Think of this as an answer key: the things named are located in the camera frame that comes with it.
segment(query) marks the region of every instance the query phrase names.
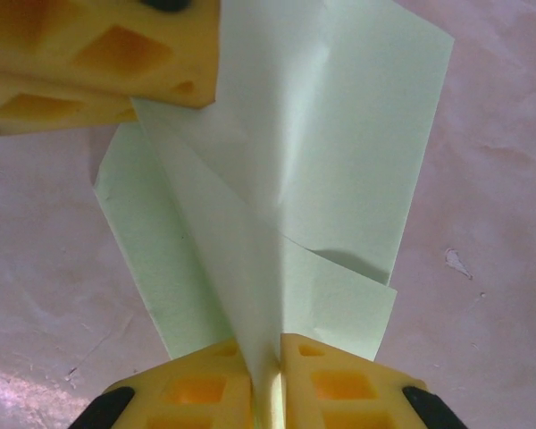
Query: black rubber tip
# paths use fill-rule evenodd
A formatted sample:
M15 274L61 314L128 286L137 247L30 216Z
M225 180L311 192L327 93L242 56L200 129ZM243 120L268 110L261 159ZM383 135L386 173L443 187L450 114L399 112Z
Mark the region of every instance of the black rubber tip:
M427 429L467 429L437 395L414 386L404 387L403 394Z
M111 429L135 396L131 387L120 387L95 398L69 429Z
M187 9L190 0L141 0L141 3L151 6L157 11L175 13Z

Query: green paper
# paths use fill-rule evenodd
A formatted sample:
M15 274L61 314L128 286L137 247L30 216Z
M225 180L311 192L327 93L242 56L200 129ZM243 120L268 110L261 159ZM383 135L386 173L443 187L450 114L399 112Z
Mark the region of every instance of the green paper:
M117 130L95 190L171 358L231 337L138 123Z

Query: stained surface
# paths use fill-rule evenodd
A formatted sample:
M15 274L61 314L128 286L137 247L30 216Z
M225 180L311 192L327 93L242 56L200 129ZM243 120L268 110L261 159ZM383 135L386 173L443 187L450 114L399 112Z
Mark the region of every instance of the stained surface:
M400 3L456 47L378 360L423 378L469 428L534 429L536 0ZM166 360L91 189L110 136L0 139L0 428L65 427Z

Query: white spot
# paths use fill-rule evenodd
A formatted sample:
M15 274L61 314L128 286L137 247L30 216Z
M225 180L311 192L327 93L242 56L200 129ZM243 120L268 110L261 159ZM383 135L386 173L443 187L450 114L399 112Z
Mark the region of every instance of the white spot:
M453 248L448 248L445 251L445 264L464 274L468 280L473 279L473 275L468 272L468 270L458 257L458 252Z

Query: pink floor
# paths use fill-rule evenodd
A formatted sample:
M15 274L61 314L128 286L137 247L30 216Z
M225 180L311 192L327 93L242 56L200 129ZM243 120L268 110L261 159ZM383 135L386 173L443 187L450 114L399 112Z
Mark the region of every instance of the pink floor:
M456 45L378 360L470 429L536 429L536 0L400 3ZM167 359L91 188L111 135L0 139L0 428L63 428Z

